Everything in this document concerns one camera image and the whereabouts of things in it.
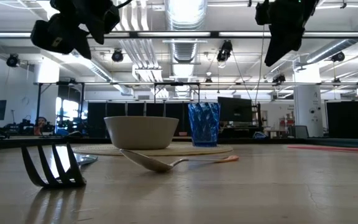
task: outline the computer monitor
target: computer monitor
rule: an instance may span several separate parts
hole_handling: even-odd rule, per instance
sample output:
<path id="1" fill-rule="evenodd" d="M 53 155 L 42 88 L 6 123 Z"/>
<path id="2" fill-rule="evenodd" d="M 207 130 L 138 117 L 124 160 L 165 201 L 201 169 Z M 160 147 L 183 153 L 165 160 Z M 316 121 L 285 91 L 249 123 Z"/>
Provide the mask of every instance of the computer monitor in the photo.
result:
<path id="1" fill-rule="evenodd" d="M 252 122 L 252 100 L 218 97 L 221 121 Z"/>

